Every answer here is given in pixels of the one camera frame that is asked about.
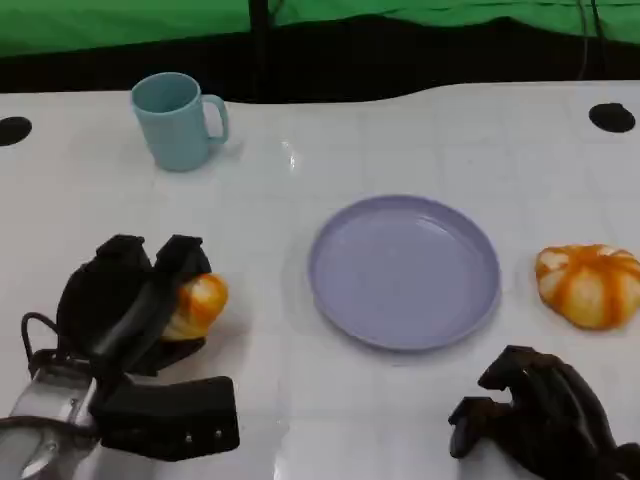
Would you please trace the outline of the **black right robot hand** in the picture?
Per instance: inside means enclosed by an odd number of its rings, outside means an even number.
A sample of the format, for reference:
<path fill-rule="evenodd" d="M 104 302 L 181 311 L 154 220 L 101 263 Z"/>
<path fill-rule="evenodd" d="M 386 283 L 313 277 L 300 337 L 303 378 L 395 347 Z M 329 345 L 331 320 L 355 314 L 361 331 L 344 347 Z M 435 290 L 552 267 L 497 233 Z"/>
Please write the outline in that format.
<path fill-rule="evenodd" d="M 542 479 L 638 478 L 638 444 L 615 442 L 599 398 L 559 357 L 509 345 L 478 384 L 507 390 L 512 399 L 463 398 L 448 418 L 452 457 L 462 459 L 490 440 Z"/>

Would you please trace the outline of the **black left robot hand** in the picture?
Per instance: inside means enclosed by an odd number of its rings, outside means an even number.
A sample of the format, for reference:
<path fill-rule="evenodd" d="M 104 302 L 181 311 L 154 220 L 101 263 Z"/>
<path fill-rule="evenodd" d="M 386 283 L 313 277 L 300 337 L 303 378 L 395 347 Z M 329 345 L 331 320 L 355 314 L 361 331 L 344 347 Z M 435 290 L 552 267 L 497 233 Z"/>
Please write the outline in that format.
<path fill-rule="evenodd" d="M 149 260 L 144 238 L 117 234 L 69 278 L 56 323 L 59 344 L 100 367 L 155 377 L 206 343 L 170 340 L 165 333 L 179 291 L 211 271 L 200 237 L 174 234 Z"/>

